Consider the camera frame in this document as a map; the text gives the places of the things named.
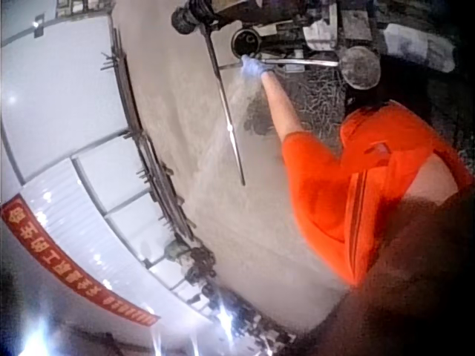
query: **machine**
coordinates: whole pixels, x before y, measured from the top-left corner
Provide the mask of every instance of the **machine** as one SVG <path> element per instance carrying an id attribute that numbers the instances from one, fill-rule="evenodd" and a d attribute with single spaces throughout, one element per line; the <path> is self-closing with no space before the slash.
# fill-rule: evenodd
<path id="1" fill-rule="evenodd" d="M 188 0 L 171 15 L 178 33 L 203 34 L 220 91 L 240 181 L 245 185 L 234 127 L 211 38 L 233 22 L 242 27 L 230 38 L 236 58 L 248 55 L 287 73 L 311 65 L 337 67 L 356 90 L 374 88 L 381 78 L 381 54 L 403 58 L 444 73 L 455 67 L 455 46 L 437 36 L 432 23 L 437 0 Z"/>

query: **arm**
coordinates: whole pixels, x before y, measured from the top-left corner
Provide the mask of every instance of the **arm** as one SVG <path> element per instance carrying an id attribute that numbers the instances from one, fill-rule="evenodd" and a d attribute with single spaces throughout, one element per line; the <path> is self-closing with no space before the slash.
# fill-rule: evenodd
<path id="1" fill-rule="evenodd" d="M 294 132 L 304 131 L 290 98 L 272 71 L 262 73 L 264 90 L 269 102 L 272 122 L 281 142 Z"/>
<path id="2" fill-rule="evenodd" d="M 242 73 L 244 76 L 260 78 L 262 80 L 269 102 L 272 121 L 281 142 L 289 134 L 304 132 L 292 102 L 274 72 L 271 71 L 272 66 L 265 65 L 257 59 L 248 56 L 243 56 L 242 61 Z"/>

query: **sleeve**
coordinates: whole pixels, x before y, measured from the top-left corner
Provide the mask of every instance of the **sleeve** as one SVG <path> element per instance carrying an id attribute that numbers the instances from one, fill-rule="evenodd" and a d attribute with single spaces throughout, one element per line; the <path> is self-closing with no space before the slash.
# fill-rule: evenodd
<path id="1" fill-rule="evenodd" d="M 311 133 L 291 133 L 282 144 L 294 214 L 312 248 L 349 280 L 344 258 L 344 215 L 350 179 L 338 159 Z"/>

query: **red banner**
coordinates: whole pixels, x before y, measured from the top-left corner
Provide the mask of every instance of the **red banner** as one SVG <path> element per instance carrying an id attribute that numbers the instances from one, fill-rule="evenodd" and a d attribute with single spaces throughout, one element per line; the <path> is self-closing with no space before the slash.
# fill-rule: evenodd
<path id="1" fill-rule="evenodd" d="M 1 207 L 1 217 L 28 252 L 77 294 L 140 325 L 151 326 L 160 319 L 106 289 L 75 264 L 39 224 L 20 194 Z"/>

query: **light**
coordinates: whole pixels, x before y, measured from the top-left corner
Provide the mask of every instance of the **light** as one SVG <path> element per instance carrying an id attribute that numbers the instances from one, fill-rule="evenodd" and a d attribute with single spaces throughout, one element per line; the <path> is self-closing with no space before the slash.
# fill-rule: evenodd
<path id="1" fill-rule="evenodd" d="M 46 200 L 47 202 L 51 202 L 51 192 L 47 191 L 46 193 L 44 193 L 43 199 Z"/>
<path id="2" fill-rule="evenodd" d="M 196 334 L 191 336 L 191 344 L 193 345 L 193 356 L 200 356 L 200 351 L 198 350 L 198 339 Z"/>
<path id="3" fill-rule="evenodd" d="M 109 282 L 108 280 L 102 280 L 102 284 L 103 284 L 104 287 L 106 287 L 109 291 L 112 290 L 111 282 Z"/>
<path id="4" fill-rule="evenodd" d="M 42 226 L 45 226 L 48 223 L 48 219 L 44 212 L 38 211 L 35 214 L 35 216 L 36 216 L 36 219 L 38 220 L 38 223 L 40 223 Z"/>
<path id="5" fill-rule="evenodd" d="M 226 313 L 223 306 L 220 307 L 220 313 L 216 316 L 223 327 L 229 342 L 232 342 L 232 316 Z"/>
<path id="6" fill-rule="evenodd" d="M 154 329 L 151 331 L 151 339 L 154 343 L 155 356 L 162 356 L 162 338 L 160 336 L 160 331 L 157 333 L 157 337 L 154 337 Z"/>
<path id="7" fill-rule="evenodd" d="M 98 266 L 102 265 L 101 255 L 100 255 L 100 254 L 95 254 L 95 255 L 93 256 L 93 258 L 94 258 L 94 261 L 96 261 L 96 264 L 97 264 Z"/>
<path id="8" fill-rule="evenodd" d="M 35 332 L 27 339 L 24 350 L 19 356 L 49 356 L 42 332 Z"/>

